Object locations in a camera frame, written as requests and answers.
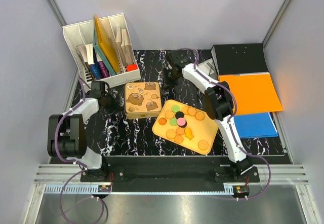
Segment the brown compartment cookie box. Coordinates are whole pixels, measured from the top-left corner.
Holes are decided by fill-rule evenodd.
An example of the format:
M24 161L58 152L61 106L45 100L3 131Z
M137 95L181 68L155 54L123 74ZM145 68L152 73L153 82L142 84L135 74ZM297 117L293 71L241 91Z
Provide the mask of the brown compartment cookie box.
M136 110L134 107L129 107L129 108L126 108L125 113L126 113L127 119L134 120L134 119L157 117L160 113L160 110L139 111L139 110Z

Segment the silver tin lid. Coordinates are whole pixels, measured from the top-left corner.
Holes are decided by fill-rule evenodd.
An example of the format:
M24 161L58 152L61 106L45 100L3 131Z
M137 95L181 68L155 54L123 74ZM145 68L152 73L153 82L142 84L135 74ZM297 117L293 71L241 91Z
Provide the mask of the silver tin lid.
M125 85L125 111L128 115L159 114L161 109L158 82L133 82Z

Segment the yellow cookie tray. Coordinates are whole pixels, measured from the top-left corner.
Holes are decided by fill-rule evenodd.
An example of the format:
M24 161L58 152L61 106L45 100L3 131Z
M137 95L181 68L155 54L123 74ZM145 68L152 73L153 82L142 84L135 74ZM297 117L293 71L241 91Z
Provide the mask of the yellow cookie tray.
M186 120L184 126L177 124L175 113L171 110L173 105L180 106L180 111L184 113L184 119ZM175 100L168 100L152 126L152 131L158 137L198 154L206 155L212 149L218 126L214 120L208 117L206 112ZM205 140L209 144L208 149L205 151L198 148L198 143L201 140Z

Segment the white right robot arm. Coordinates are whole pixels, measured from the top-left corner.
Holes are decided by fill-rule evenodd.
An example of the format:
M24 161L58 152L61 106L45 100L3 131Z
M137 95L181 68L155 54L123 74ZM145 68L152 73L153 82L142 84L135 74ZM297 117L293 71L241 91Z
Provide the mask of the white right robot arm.
M226 82L219 82L198 67L198 53L196 50L193 53L194 61L189 52L183 49L166 53L164 86L174 87L178 85L179 78L184 78L204 94L205 112L216 122L226 145L230 176L234 181L242 181L253 164L244 150L235 126L236 100Z

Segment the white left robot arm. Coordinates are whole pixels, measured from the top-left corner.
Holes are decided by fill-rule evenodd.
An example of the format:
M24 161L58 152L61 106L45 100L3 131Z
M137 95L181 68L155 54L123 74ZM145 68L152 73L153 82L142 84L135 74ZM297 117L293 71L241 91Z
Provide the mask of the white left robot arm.
M84 123L100 109L116 106L109 84L105 81L92 82L90 90L83 92L83 97L74 107L49 117L48 155L65 163L78 164L92 171L96 180L105 181L109 177L109 169L104 166L102 156L88 147Z

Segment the grey booklet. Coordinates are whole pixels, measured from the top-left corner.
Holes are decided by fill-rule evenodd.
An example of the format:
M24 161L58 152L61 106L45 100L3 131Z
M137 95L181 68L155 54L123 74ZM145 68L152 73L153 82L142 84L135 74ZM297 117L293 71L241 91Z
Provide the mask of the grey booklet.
M206 75L208 75L209 77L217 80L218 79L218 74L217 74L217 70L215 68L213 59L210 58L202 63L200 63L198 65L198 68L205 73Z

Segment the green macaron cookie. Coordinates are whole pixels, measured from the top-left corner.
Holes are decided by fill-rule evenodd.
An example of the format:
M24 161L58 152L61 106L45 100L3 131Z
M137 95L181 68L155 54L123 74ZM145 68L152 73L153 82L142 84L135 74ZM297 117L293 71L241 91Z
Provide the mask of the green macaron cookie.
M180 106L178 105L173 105L171 108L172 112L177 113L180 111Z

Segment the white file organizer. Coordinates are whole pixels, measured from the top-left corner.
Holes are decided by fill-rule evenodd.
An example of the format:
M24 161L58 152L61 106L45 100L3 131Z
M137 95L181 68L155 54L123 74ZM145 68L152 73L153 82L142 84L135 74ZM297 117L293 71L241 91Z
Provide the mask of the white file organizer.
M104 81L111 87L141 79L123 13L62 27L84 86Z

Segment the black sandwich cookie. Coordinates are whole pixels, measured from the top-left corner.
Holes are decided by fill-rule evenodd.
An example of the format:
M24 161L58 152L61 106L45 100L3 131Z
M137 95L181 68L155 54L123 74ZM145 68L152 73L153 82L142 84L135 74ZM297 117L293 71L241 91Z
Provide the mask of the black sandwich cookie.
M184 117L184 113L182 111L178 111L175 113L175 118L179 119L179 118L183 118Z

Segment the pink macaron cookie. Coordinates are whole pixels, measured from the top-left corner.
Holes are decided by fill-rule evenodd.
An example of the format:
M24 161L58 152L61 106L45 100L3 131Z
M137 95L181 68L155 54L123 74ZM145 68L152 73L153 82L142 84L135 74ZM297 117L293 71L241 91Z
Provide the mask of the pink macaron cookie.
M179 126L184 126L186 124L186 120L184 118L178 118L177 119L177 124Z

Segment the black binder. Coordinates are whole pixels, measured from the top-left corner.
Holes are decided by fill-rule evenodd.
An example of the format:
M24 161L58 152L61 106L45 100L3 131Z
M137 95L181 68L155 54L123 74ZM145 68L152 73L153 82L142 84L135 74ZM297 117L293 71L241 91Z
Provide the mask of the black binder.
M211 53L220 76L269 72L261 43L213 45Z

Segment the yellow folder in organizer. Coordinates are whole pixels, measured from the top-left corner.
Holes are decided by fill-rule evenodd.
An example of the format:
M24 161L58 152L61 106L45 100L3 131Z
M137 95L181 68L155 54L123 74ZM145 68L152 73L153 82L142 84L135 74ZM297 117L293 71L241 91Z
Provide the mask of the yellow folder in organizer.
M102 22L100 21L97 14L93 16L94 22L94 38L93 45L96 53L102 59L104 65L106 66L109 74L115 76L119 73L119 62L118 56L114 44L108 33L106 32Z

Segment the orange folder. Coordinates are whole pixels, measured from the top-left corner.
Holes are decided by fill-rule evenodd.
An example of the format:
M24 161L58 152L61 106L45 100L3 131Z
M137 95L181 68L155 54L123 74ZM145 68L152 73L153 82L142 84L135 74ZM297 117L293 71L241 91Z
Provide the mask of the orange folder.
M220 75L219 81L229 84L238 105L237 115L283 110L268 72Z

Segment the round tan biscuit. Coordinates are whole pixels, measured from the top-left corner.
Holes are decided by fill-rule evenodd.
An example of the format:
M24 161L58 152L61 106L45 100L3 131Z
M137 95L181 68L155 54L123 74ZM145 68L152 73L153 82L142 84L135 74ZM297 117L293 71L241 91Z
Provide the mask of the round tan biscuit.
M201 140L201 141L199 141L199 143L198 143L198 148L199 148L201 151L205 151L205 150L207 150L208 147L209 147L209 144L208 144L207 141L205 141L205 140Z

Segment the blue folder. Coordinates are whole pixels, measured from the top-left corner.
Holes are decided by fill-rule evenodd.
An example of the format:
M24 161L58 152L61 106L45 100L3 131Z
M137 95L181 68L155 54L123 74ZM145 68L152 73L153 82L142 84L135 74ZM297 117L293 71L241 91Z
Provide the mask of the blue folder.
M277 137L277 128L270 113L234 116L240 138Z

